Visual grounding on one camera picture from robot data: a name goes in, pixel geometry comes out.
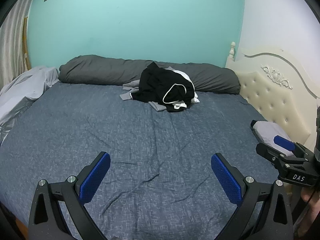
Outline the person's right hand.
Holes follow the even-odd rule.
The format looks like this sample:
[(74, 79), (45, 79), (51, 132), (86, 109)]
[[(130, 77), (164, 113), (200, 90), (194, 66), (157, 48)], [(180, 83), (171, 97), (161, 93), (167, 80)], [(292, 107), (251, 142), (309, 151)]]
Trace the person's right hand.
[(302, 188), (301, 198), (304, 202), (307, 202), (307, 206), (309, 207), (301, 222), (301, 227), (307, 230), (310, 228), (319, 213), (319, 192), (314, 192), (312, 189), (308, 188)]

